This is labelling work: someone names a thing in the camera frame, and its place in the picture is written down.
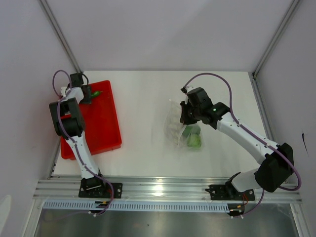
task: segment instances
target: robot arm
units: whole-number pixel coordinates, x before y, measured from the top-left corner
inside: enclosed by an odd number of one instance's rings
[[[198,87],[185,92],[187,100],[181,102],[182,114],[180,122],[186,125],[201,120],[204,124],[225,133],[244,147],[261,165],[259,169],[246,173],[237,173],[226,182],[226,190],[233,193],[241,193],[246,190],[263,188],[268,192],[274,192],[292,173],[293,170],[276,152],[268,148],[272,146],[281,152],[292,164],[293,150],[284,143],[282,146],[253,131],[238,119],[233,118],[230,108],[219,102],[213,104],[204,89]],[[267,145],[258,142],[252,135],[246,132],[241,125],[251,133],[264,140]]]
[[[57,135],[62,136],[69,144],[80,166],[82,180],[79,197],[107,198],[109,187],[102,181],[102,174],[91,156],[85,139],[85,122],[79,108],[80,102],[91,103],[91,87],[83,85],[81,74],[71,74],[70,77],[72,88],[62,87],[63,99],[49,104],[54,128]],[[60,103],[60,114],[58,114],[58,103]],[[59,116],[70,138],[63,132]]]

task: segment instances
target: ventilation grille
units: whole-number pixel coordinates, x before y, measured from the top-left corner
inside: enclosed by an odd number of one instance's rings
[[[101,210],[99,203],[89,200],[47,200],[45,209]],[[174,211],[174,212],[229,212],[225,203],[137,202],[113,201],[112,211]]]

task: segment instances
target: green vegetable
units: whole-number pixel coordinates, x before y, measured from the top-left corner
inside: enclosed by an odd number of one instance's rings
[[[101,93],[102,93],[102,91],[96,90],[96,91],[92,92],[91,98],[97,97],[97,96],[100,95]]]
[[[192,126],[186,126],[186,128],[182,132],[183,137],[188,137],[191,133]]]
[[[200,148],[202,145],[201,137],[196,134],[192,134],[187,141],[188,147]]]

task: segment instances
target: metal frame bar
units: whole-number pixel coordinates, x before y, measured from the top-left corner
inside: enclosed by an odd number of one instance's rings
[[[256,79],[258,76],[258,73],[260,72],[261,68],[264,66],[265,62],[271,55],[272,51],[275,49],[277,43],[281,39],[282,35],[284,34],[287,26],[289,25],[291,19],[293,18],[295,12],[297,11],[299,4],[302,2],[302,0],[293,0],[290,7],[288,8],[286,14],[282,18],[276,32],[274,33],[271,41],[268,44],[267,49],[265,50],[263,56],[261,57],[253,76]]]
[[[211,201],[205,191],[210,184],[224,184],[228,178],[165,178],[165,177],[106,177],[110,182],[123,183],[124,201],[157,201],[157,202],[220,202],[239,203],[239,201]],[[39,180],[34,199],[80,199],[107,200],[106,198],[79,198],[81,177],[61,176],[50,180]],[[285,184],[294,188],[294,184]],[[261,197],[261,190],[255,190],[256,201]],[[281,189],[266,193],[262,203],[302,203],[299,192],[288,192]]]
[[[253,75],[251,73],[249,73],[249,78],[250,78],[250,82],[251,82],[251,86],[253,89],[253,93],[255,95],[256,101],[257,101],[257,105],[259,108],[259,113],[260,113],[260,117],[262,120],[262,124],[263,124],[263,128],[266,132],[266,136],[268,139],[275,141],[275,136],[273,135],[273,131],[271,128],[271,123],[269,122],[268,119],[268,115],[259,91],[259,87],[257,84],[257,81],[254,79]]]
[[[301,237],[311,237],[309,222],[306,218],[305,211],[302,204],[291,204],[291,209],[296,224],[296,229]]]
[[[66,40],[58,22],[57,22],[53,12],[52,12],[52,10],[50,9],[50,6],[49,6],[47,0],[38,0],[38,2],[40,4],[45,16],[47,17],[50,25],[52,26],[52,28],[53,28],[61,46],[63,47],[66,55],[68,56],[73,68],[75,69],[75,71],[77,73],[82,72],[80,67],[79,67],[79,64],[78,64],[73,52],[71,51],[69,44],[68,44],[68,42],[67,42],[67,40]]]
[[[22,236],[31,237],[35,235],[36,228],[40,219],[40,214],[44,205],[44,200],[36,199],[33,200],[33,208],[29,216],[26,228]]]

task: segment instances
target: green object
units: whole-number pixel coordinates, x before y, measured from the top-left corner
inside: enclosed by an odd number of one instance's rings
[[[97,97],[97,96],[99,96],[101,93],[102,93],[102,91],[96,90],[96,91],[92,92],[91,98]]]
[[[201,128],[198,125],[195,126],[186,126],[184,129],[182,136],[188,137],[190,135],[196,134],[199,135],[201,133]]]
[[[188,147],[200,148],[202,145],[201,137],[197,134],[192,134],[187,141]]]
[[[192,126],[191,134],[199,135],[201,133],[201,128],[198,125]]]
[[[186,126],[186,128],[183,130],[183,133],[181,136],[188,137],[191,134],[192,126]]]

